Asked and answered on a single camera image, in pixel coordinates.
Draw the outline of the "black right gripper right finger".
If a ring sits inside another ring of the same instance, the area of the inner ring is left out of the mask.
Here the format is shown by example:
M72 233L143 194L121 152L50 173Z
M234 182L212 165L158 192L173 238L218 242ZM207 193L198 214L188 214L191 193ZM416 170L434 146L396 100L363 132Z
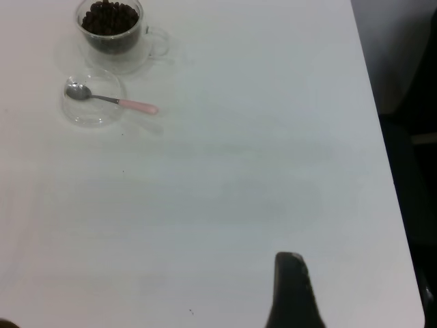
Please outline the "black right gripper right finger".
M272 307L267 327L324 327L309 270L300 254L279 252L274 262Z

